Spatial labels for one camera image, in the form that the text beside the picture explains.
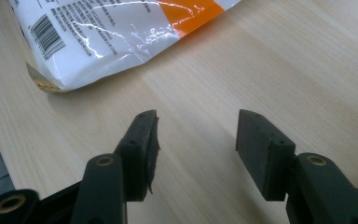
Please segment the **white and orange plastic packet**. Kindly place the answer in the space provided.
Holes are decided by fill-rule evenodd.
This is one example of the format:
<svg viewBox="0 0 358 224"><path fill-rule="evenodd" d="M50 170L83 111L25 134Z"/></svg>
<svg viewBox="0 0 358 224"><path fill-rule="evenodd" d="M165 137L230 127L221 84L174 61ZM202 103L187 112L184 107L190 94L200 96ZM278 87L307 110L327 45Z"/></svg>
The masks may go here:
<svg viewBox="0 0 358 224"><path fill-rule="evenodd" d="M148 62L240 0L7 0L42 91L72 91Z"/></svg>

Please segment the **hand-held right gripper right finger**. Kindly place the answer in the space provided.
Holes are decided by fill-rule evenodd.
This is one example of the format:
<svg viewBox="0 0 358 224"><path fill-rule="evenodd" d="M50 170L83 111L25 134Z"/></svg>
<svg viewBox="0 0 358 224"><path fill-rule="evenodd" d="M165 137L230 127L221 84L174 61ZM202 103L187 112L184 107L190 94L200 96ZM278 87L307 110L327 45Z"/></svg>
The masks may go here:
<svg viewBox="0 0 358 224"><path fill-rule="evenodd" d="M263 198L286 202L290 224L358 224L358 189L328 158L295 149L264 116L239 112L236 151Z"/></svg>

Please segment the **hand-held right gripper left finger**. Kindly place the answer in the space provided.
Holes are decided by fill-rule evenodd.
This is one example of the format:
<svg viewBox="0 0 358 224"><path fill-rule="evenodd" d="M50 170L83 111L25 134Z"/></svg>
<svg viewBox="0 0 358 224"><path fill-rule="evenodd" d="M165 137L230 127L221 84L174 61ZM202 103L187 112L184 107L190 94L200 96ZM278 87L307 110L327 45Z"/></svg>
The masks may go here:
<svg viewBox="0 0 358 224"><path fill-rule="evenodd" d="M112 153L88 161L70 224L127 224L127 203L151 190L157 157L158 116L137 115Z"/></svg>

